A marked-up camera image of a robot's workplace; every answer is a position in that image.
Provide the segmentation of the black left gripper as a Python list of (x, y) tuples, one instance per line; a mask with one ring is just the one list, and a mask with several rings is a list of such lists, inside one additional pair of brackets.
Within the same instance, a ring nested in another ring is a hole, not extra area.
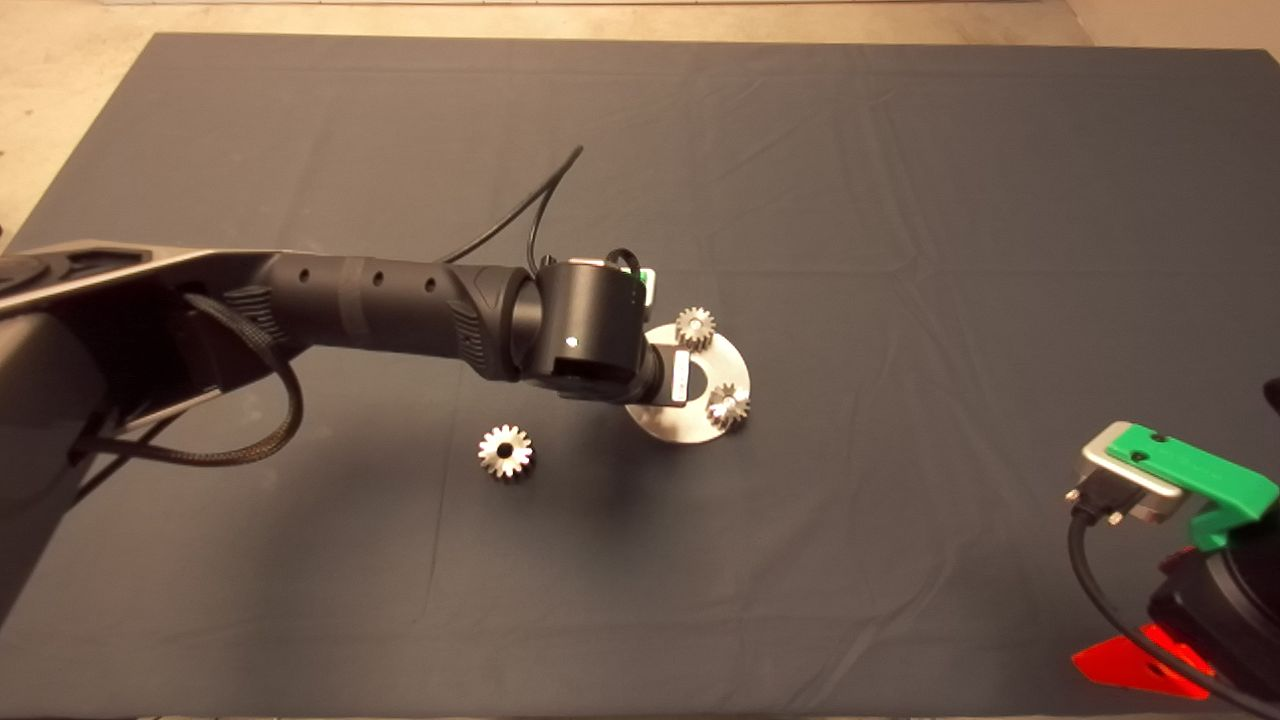
[(649, 346), (643, 361), (640, 404), (684, 407), (689, 401), (690, 352), (681, 346)]

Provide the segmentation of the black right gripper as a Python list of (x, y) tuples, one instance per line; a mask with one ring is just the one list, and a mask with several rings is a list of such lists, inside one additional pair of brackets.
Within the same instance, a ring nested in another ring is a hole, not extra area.
[[(1225, 664), (1233, 656), (1242, 621), (1211, 570), (1210, 556), (1187, 546), (1161, 560), (1158, 569), (1165, 577), (1148, 601), (1148, 616), (1156, 624), (1144, 624), (1140, 632), (1183, 662), (1215, 676), (1211, 664)], [(1124, 635), (1075, 652), (1071, 664), (1098, 685), (1196, 701), (1210, 697), (1208, 691)]]

